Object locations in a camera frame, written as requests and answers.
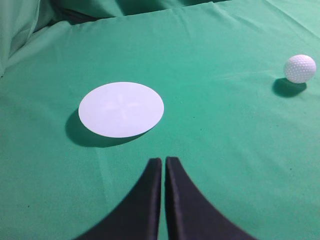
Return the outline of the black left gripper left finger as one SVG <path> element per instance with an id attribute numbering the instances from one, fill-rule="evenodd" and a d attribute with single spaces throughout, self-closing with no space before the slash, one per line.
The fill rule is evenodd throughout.
<path id="1" fill-rule="evenodd" d="M 125 198 L 78 240 L 156 240 L 159 234 L 162 160 L 148 160 Z"/>

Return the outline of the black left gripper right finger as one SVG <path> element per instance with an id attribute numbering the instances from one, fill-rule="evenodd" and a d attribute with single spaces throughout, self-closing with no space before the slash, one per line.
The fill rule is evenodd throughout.
<path id="1" fill-rule="evenodd" d="M 165 160 L 165 215 L 170 240 L 254 240 L 199 191 L 178 157 Z"/>

